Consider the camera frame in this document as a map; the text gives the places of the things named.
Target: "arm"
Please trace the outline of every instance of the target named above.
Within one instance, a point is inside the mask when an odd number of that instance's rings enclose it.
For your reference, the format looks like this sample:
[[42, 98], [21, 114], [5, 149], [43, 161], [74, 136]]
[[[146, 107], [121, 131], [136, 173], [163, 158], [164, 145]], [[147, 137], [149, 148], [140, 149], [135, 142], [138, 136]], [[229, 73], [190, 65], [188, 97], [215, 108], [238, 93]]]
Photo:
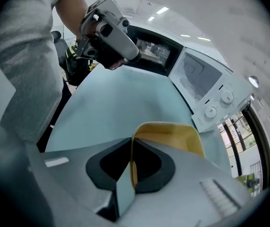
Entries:
[[85, 0], [58, 0], [56, 4], [57, 13], [65, 26], [78, 38], [81, 34], [78, 30], [81, 20], [87, 13]]

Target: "black rubber grip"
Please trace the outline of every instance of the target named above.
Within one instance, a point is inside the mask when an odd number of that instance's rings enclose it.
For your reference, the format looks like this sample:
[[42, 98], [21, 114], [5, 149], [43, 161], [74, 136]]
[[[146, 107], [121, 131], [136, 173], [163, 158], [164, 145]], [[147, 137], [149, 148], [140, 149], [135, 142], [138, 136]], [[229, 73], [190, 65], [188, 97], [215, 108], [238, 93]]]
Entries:
[[130, 63], [136, 63], [137, 61], [139, 61], [141, 59], [141, 52], [139, 51], [138, 55], [136, 55], [136, 57], [132, 60], [129, 60]]
[[91, 44], [95, 49], [98, 50], [96, 61], [101, 63], [106, 69], [110, 68], [119, 60], [124, 59], [112, 47], [100, 39], [91, 41]]

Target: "ceiling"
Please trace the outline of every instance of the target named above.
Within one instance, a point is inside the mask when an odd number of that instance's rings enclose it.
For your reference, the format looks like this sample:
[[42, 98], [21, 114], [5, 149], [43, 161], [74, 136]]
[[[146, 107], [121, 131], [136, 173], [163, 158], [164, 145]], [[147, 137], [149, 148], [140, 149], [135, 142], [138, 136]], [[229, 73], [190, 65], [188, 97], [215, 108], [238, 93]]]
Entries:
[[[96, 0], [86, 1], [91, 4]], [[213, 58], [226, 61], [246, 79], [257, 76], [260, 86], [254, 88], [256, 99], [252, 106], [270, 144], [270, 15], [258, 0], [116, 1], [131, 24], [204, 50]], [[169, 10], [156, 14], [163, 6]], [[150, 16], [155, 19], [148, 22]], [[211, 42], [201, 41], [197, 36], [209, 38]]]

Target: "window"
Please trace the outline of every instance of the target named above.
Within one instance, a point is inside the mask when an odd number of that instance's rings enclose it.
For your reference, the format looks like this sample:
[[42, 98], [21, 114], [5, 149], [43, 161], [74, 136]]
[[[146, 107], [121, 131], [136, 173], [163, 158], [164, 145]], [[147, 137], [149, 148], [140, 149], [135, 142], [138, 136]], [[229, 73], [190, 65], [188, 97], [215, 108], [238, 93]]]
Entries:
[[221, 132], [221, 136], [222, 136], [222, 139], [224, 141], [225, 147], [226, 148], [231, 147], [231, 143], [230, 143], [230, 140], [229, 140], [229, 137], [228, 137], [226, 131]]
[[241, 117], [243, 117], [243, 114], [241, 112], [239, 113], [235, 113], [232, 118], [234, 119], [234, 121], [239, 120]]
[[228, 157], [233, 157], [235, 155], [234, 150], [232, 147], [226, 148]]
[[229, 131], [231, 132], [231, 134], [234, 138], [234, 142], [235, 143], [240, 142], [239, 135], [238, 135], [238, 133], [233, 125], [229, 127]]
[[240, 133], [241, 133], [243, 139], [245, 139], [246, 137], [248, 137], [252, 134], [252, 130], [249, 127], [245, 118], [242, 117], [241, 119], [239, 119], [235, 123], [236, 123], [238, 129], [240, 130]]
[[223, 124], [219, 124], [218, 129], [219, 129], [220, 133], [222, 133], [225, 130], [223, 127]]
[[228, 127], [233, 125], [230, 119], [226, 119], [225, 123]]
[[136, 46], [141, 52], [142, 58], [160, 64], [163, 68], [170, 54], [170, 50], [151, 42], [137, 40]]
[[238, 151], [238, 153], [243, 152], [243, 147], [242, 147], [241, 142], [237, 143], [235, 146], [237, 147], [237, 151]]
[[253, 134], [251, 134], [250, 136], [248, 136], [247, 138], [244, 139], [244, 144], [245, 144], [246, 149], [256, 145], [256, 140], [255, 140]]

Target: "white appliance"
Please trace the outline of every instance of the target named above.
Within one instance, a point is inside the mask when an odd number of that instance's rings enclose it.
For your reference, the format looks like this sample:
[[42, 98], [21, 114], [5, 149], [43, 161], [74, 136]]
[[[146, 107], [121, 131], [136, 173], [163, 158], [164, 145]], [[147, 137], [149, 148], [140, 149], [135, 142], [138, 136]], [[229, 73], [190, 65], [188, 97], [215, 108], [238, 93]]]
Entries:
[[169, 78], [193, 111], [199, 132], [216, 128], [243, 108], [252, 86], [217, 60], [190, 48], [181, 52]]

